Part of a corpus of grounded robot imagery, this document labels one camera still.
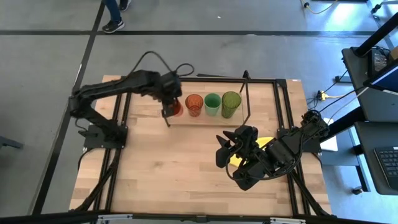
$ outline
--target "wooden tabletop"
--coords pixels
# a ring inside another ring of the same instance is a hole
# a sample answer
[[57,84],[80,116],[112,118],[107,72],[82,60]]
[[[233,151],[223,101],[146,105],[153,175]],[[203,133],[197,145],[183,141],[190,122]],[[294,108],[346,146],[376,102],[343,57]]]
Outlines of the wooden tabletop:
[[[120,76],[105,75],[103,82]],[[183,82],[182,88],[230,91],[241,83]],[[294,123],[300,125],[307,110],[300,80],[287,80]],[[287,117],[282,89],[279,90],[284,123]],[[278,128],[274,92],[271,84],[250,83],[251,117],[247,125],[259,130],[259,137],[276,136]],[[116,97],[98,100],[95,109],[112,117]],[[287,178],[260,181],[247,191],[229,179],[215,164],[220,148],[216,135],[232,127],[171,126],[160,115],[161,105],[148,96],[133,95],[127,125],[129,134],[122,150],[112,212],[207,214],[207,215],[292,215]],[[82,160],[70,208],[76,208],[98,182],[104,149],[88,153]],[[305,183],[327,212],[330,211],[322,169],[309,153],[302,156]],[[296,186],[298,208],[302,201]],[[104,188],[101,208],[104,207]]]

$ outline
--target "gray floor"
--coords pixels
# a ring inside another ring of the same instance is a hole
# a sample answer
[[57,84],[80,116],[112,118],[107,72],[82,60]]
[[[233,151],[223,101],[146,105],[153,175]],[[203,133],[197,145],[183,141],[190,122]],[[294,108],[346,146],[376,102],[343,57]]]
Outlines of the gray floor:
[[[95,0],[0,0],[0,30],[91,30],[100,2]],[[329,5],[311,1],[314,11]],[[133,0],[123,14],[125,30],[282,30],[372,31],[396,12],[377,12],[379,24],[365,3],[339,3],[320,15],[303,11],[300,1]],[[104,12],[101,25],[109,19]],[[0,135],[25,144],[21,150],[0,151],[0,216],[29,213],[67,97],[74,84],[87,35],[0,35]],[[307,98],[333,83],[345,71],[341,50],[358,46],[367,37],[230,36],[230,35],[99,35],[87,64],[83,84],[103,75],[125,75],[146,50],[160,53],[172,67],[192,63],[198,73],[240,77],[303,80]],[[393,43],[398,43],[395,34]],[[141,68],[165,72],[156,58]],[[337,85],[329,95],[341,95],[351,85]],[[330,116],[349,98],[329,107]],[[330,101],[320,103],[322,108]],[[343,109],[344,115],[358,105]],[[83,138],[71,123],[65,136],[44,212],[68,209]],[[378,222],[398,220],[394,197],[369,193],[351,195],[359,185],[355,168],[323,168],[333,213],[342,218]],[[135,223],[176,223],[135,221]]]

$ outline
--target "yellow object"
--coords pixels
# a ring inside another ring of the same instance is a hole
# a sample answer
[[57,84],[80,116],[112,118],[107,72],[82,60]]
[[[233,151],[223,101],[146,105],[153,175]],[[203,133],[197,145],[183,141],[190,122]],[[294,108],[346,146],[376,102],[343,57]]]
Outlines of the yellow object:
[[[259,144],[260,147],[262,147],[263,145],[267,144],[271,140],[273,140],[273,137],[262,137],[262,138],[258,138],[256,142]],[[231,164],[232,166],[238,167],[239,164],[241,163],[241,161],[242,161],[241,158],[236,158],[236,156],[233,155],[231,157],[229,164]]]

